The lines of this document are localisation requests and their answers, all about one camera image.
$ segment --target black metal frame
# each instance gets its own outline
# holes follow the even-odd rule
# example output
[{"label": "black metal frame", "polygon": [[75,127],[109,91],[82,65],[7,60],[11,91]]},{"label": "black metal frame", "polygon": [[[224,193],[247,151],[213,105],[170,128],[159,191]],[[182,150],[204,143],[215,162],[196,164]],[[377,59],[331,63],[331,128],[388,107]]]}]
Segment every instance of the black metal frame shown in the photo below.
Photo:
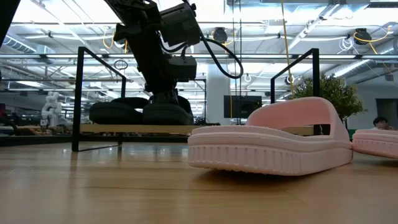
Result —
[{"label": "black metal frame", "polygon": [[290,65],[285,67],[282,71],[276,74],[274,77],[271,78],[271,103],[275,103],[275,80],[291,69],[294,65],[298,64],[302,60],[306,59],[312,55],[312,79],[313,79],[313,95],[314,96],[321,96],[320,93],[320,61],[319,61],[319,49],[311,49],[301,57],[296,59]]},{"label": "black metal frame", "polygon": [[[117,76],[122,78],[122,94],[121,98],[126,96],[126,83],[127,78],[120,72],[118,72],[115,68],[110,66],[104,60],[100,59],[97,55],[95,55],[92,51],[90,51],[86,47],[79,47],[78,48],[78,57],[77,57],[77,68],[76,68],[76,81],[75,81],[75,105],[73,107],[73,132],[72,132],[72,151],[78,152],[79,150],[79,142],[87,139],[83,138],[80,134],[80,119],[81,119],[81,92],[83,88],[83,69],[85,63],[85,53],[91,55],[95,60],[99,61],[103,64],[106,68],[110,69],[114,72]],[[122,136],[121,134],[118,137],[118,144],[121,144]]]},{"label": "black metal frame", "polygon": [[[119,133],[118,136],[90,136],[84,135],[80,133],[80,118],[81,118],[81,93],[83,86],[83,67],[85,60],[85,53],[91,55],[94,59],[103,64],[106,68],[110,69],[116,75],[122,78],[122,93],[121,97],[124,98],[126,96],[126,82],[127,78],[122,75],[120,72],[115,70],[112,66],[107,64],[105,61],[96,56],[92,51],[87,49],[86,47],[79,47],[78,49],[78,59],[77,59],[77,69],[76,69],[76,80],[75,80],[75,105],[74,105],[74,115],[73,115],[73,132],[72,132],[72,151],[73,152],[81,152],[81,151],[89,151],[94,149],[101,149],[104,147],[96,147],[89,149],[79,149],[79,142],[81,141],[98,141],[98,142],[118,142],[118,146],[120,146],[123,142],[176,142],[186,143],[188,141],[188,136],[134,136],[134,137],[125,137],[123,133]],[[206,80],[196,80],[203,81],[205,83],[205,108],[207,107],[206,100],[206,88],[207,83]]]}]

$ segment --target white robot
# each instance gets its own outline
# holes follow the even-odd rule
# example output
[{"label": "white robot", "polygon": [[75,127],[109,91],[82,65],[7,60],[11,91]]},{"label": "white robot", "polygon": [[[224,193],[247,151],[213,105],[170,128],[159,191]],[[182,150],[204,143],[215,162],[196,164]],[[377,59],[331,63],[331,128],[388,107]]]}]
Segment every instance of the white robot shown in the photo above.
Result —
[{"label": "white robot", "polygon": [[62,105],[58,102],[60,96],[57,92],[49,92],[45,97],[45,105],[42,109],[41,126],[56,127],[58,125],[58,118],[62,112]]}]

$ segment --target black cable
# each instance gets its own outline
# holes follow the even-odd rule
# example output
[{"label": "black cable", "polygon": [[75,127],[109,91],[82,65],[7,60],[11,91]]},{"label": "black cable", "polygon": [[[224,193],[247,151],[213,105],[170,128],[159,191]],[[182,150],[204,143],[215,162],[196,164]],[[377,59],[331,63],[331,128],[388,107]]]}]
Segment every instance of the black cable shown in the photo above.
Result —
[{"label": "black cable", "polygon": [[129,67],[129,64],[125,61],[125,60],[117,60],[113,63],[113,66],[117,69],[117,70],[125,70]]},{"label": "black cable", "polygon": [[[201,37],[201,40],[203,41],[203,43],[205,44],[207,51],[209,51],[209,54],[211,55],[211,57],[212,57],[214,63],[216,63],[218,69],[219,69],[224,75],[226,75],[228,78],[232,78],[232,79],[239,79],[239,78],[242,77],[242,75],[243,75],[243,73],[244,73],[242,63],[241,63],[241,61],[237,58],[237,56],[236,56],[232,51],[230,51],[230,49],[228,49],[227,47],[225,47],[224,45],[220,44],[219,42],[217,42],[217,41],[215,41],[215,40],[206,38],[206,37],[203,35],[203,33],[202,33],[201,31],[200,31],[200,37]],[[233,76],[233,75],[228,74],[228,72],[226,72],[226,71],[223,69],[223,67],[221,67],[221,65],[220,65],[220,63],[218,62],[216,56],[214,55],[212,49],[210,48],[208,42],[220,46],[222,49],[224,49],[225,51],[227,51],[227,52],[230,54],[230,56],[232,56],[232,57],[236,60],[236,62],[238,63],[238,65],[241,67],[241,72],[240,72],[240,74],[239,74],[238,76]]]},{"label": "black cable", "polygon": [[160,39],[160,46],[162,47],[162,49],[164,51],[166,51],[167,53],[174,53],[174,52],[178,52],[179,50],[181,50],[183,47],[185,47],[187,45],[186,42],[182,43],[181,45],[179,45],[178,47],[174,48],[174,49],[166,49],[163,45],[162,39]]},{"label": "black cable", "polygon": [[188,46],[186,45],[186,46],[182,49],[182,52],[181,52],[181,57],[182,57],[182,58],[185,58],[185,52],[187,51],[187,48],[188,48]]}]

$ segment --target person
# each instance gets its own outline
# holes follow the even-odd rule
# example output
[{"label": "person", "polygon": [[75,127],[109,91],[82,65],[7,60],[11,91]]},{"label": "person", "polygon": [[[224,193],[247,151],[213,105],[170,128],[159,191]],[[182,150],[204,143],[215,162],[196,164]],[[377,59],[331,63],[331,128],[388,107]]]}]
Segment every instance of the person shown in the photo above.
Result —
[{"label": "person", "polygon": [[372,129],[374,129],[374,130],[388,130],[388,131],[394,130],[394,128],[388,124],[387,118],[382,117],[382,116],[378,116],[376,119],[374,119],[373,125],[374,125],[374,128],[372,128]]}]

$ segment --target pink slipper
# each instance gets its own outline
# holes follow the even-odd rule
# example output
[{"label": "pink slipper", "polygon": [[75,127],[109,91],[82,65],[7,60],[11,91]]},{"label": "pink slipper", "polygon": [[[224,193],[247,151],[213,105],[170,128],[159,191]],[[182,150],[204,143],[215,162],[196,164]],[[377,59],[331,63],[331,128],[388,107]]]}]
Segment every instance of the pink slipper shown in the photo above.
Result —
[{"label": "pink slipper", "polygon": [[357,130],[353,149],[373,156],[398,159],[398,131]]},{"label": "pink slipper", "polygon": [[[282,128],[331,124],[329,136],[301,137]],[[317,97],[259,108],[245,126],[193,130],[188,139],[193,167],[277,175],[305,175],[351,162],[348,132],[333,105]]]}]

